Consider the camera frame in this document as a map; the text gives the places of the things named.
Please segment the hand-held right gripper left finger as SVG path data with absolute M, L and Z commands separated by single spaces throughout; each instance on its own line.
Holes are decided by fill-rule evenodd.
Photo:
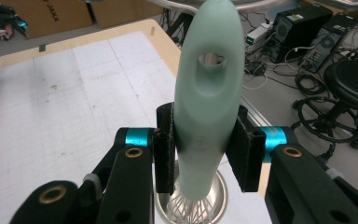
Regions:
M 157 193 L 174 192 L 174 124 L 173 103 L 157 108 L 157 128 L 153 132 L 154 162 Z

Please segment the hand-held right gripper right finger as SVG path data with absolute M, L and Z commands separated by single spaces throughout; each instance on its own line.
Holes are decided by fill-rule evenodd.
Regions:
M 248 120 L 248 109 L 240 105 L 226 155 L 242 192 L 257 192 L 267 136 Z

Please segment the round steel bowl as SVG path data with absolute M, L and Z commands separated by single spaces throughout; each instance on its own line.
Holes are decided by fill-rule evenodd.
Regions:
M 179 187 L 179 165 L 174 166 L 174 192 L 156 193 L 155 206 L 165 224 L 218 224 L 227 210 L 227 184 L 217 171 L 208 195 L 190 201 Z

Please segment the wire whisk with mint handle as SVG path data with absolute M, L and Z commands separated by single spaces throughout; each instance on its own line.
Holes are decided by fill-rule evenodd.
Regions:
M 167 204 L 176 224 L 210 224 L 207 199 L 239 111 L 243 32 L 230 0 L 206 0 L 195 14 L 178 67 L 173 123 L 178 190 Z

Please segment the large printed cardboard box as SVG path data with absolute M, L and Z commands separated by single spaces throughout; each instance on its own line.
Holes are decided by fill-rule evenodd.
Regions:
M 87 5 L 81 0 L 0 0 L 24 19 L 28 38 L 53 35 L 92 25 Z

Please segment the white gridded paper mat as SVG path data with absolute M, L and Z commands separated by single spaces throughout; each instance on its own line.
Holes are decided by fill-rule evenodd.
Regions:
M 49 181 L 81 184 L 119 128 L 156 126 L 179 54 L 132 32 L 0 68 L 0 224 Z

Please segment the white power box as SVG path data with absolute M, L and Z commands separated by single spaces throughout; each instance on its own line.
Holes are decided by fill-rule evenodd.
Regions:
M 263 37 L 265 37 L 269 31 L 269 29 L 272 27 L 273 22 L 269 23 L 261 23 L 257 28 L 252 30 L 246 37 L 245 37 L 245 43 L 252 46 L 253 44 L 257 43 L 259 40 L 261 40 Z

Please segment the plain cardboard box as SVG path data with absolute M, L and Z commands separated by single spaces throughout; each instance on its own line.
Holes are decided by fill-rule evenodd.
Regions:
M 102 0 L 89 5 L 101 28 L 143 20 L 163 11 L 163 7 L 148 0 Z

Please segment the black tripod legs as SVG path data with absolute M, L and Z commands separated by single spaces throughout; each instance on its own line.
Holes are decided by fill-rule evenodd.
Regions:
M 169 9 L 165 9 L 163 19 L 167 25 L 166 34 L 175 44 L 182 46 L 189 26 L 193 20 L 193 16 L 186 13 L 180 13 L 179 16 L 173 20 L 171 11 Z

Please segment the black round stool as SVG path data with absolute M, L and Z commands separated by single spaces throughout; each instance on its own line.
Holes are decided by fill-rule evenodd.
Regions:
M 358 149 L 358 61 L 332 63 L 324 70 L 324 85 L 332 97 L 312 96 L 293 102 L 299 121 L 306 128 L 329 143 L 321 155 L 328 160 L 337 144 L 349 143 Z

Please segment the upright black computer tower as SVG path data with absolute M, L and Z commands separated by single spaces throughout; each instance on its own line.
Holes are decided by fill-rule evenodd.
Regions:
M 271 52 L 271 60 L 281 63 L 290 49 L 309 47 L 332 15 L 330 9 L 321 5 L 308 5 L 278 13 L 273 25 L 273 38 L 277 46 Z

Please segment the black computer tower with fan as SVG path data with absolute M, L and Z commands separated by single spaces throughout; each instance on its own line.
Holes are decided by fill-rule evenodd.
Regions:
M 355 24 L 356 19 L 349 15 L 334 15 L 312 40 L 299 65 L 312 73 L 318 72 Z

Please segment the aluminium table rail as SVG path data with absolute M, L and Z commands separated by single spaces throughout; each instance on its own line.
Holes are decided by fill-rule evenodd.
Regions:
M 248 109 L 248 117 L 257 126 L 263 126 L 263 120 L 260 118 L 257 110 L 250 104 L 245 97 L 241 98 L 241 104 Z

